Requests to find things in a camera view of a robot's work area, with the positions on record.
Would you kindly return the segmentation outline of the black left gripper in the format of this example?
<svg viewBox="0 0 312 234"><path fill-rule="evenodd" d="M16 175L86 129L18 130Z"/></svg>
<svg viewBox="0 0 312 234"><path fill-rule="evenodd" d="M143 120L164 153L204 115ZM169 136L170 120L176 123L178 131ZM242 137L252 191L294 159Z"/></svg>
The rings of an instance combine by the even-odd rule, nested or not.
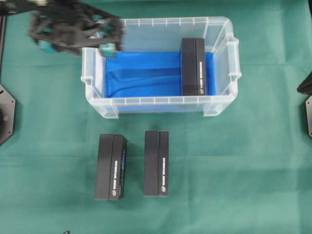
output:
<svg viewBox="0 0 312 234"><path fill-rule="evenodd" d="M103 57L121 51L123 26L118 16L97 9L41 10L28 29L36 45L49 54L81 55L81 48L99 48Z"/></svg>

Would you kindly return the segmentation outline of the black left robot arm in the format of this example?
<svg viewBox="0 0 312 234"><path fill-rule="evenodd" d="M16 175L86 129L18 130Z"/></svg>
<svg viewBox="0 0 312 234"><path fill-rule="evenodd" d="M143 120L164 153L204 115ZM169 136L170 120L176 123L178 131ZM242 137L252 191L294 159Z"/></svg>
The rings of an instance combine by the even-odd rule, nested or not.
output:
<svg viewBox="0 0 312 234"><path fill-rule="evenodd" d="M27 34L42 50L80 56L83 48L104 57L122 50L121 18L79 0L2 0L0 16L31 12Z"/></svg>

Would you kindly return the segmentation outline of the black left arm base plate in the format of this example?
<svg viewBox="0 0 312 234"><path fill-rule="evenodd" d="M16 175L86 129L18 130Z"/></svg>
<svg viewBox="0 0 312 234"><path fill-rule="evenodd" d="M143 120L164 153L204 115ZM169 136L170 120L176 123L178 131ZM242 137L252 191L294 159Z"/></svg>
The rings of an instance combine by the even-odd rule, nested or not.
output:
<svg viewBox="0 0 312 234"><path fill-rule="evenodd" d="M0 85L0 145L14 133L16 100Z"/></svg>

